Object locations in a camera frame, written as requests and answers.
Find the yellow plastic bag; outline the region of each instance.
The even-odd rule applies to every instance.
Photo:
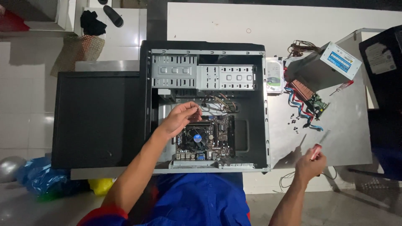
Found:
[[[114,182],[113,178],[88,179],[89,186],[96,196],[105,196]]]

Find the cpu fan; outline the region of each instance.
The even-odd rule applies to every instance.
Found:
[[[205,151],[207,145],[207,130],[199,127],[186,128],[186,146],[193,151]]]

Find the plastic bag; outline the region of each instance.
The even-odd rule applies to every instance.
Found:
[[[105,196],[114,182],[115,179],[112,178],[88,179],[89,186],[96,196]]]
[[[70,180],[70,171],[52,169],[48,157],[34,158],[18,169],[17,181],[41,201],[50,201],[88,191],[86,180]]]

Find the black cloth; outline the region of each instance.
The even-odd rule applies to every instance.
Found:
[[[96,12],[86,10],[81,15],[81,27],[84,29],[84,35],[103,35],[106,33],[106,24],[98,21]]]

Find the msi motherboard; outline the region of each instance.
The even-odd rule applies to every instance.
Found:
[[[234,116],[202,116],[176,136],[176,160],[234,157]]]

